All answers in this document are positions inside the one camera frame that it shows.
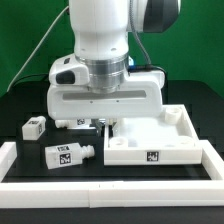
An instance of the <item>small white block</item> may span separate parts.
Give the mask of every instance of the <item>small white block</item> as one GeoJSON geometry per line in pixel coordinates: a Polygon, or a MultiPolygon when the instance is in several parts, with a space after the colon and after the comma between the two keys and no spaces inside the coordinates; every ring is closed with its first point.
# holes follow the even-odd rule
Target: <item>small white block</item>
{"type": "Polygon", "coordinates": [[[5,142],[0,148],[0,182],[9,171],[17,157],[16,143],[5,142]]]}
{"type": "Polygon", "coordinates": [[[23,140],[37,140],[45,131],[45,117],[32,117],[22,127],[23,140]]]}

